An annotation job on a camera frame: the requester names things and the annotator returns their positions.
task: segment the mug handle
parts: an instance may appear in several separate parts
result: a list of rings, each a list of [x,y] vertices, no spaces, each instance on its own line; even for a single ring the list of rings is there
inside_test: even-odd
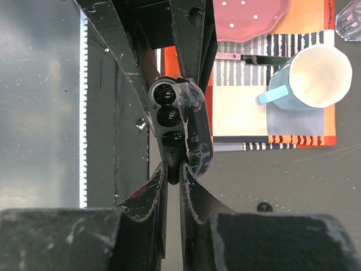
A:
[[[285,85],[279,86],[278,88],[271,89],[265,93],[260,94],[256,97],[256,102],[259,106],[266,103],[273,102],[274,100],[280,99],[288,95],[288,89]]]

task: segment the metal screw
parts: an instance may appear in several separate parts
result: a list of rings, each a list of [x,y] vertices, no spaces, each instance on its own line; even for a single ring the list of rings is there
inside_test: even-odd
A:
[[[257,212],[259,212],[259,213],[271,213],[271,212],[273,212],[273,208],[268,202],[261,202],[257,206]]]

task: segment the plate with white dots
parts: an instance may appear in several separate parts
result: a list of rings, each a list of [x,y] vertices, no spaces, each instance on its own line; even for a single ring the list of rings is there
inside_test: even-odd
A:
[[[246,42],[272,31],[291,0],[213,0],[218,41]]]

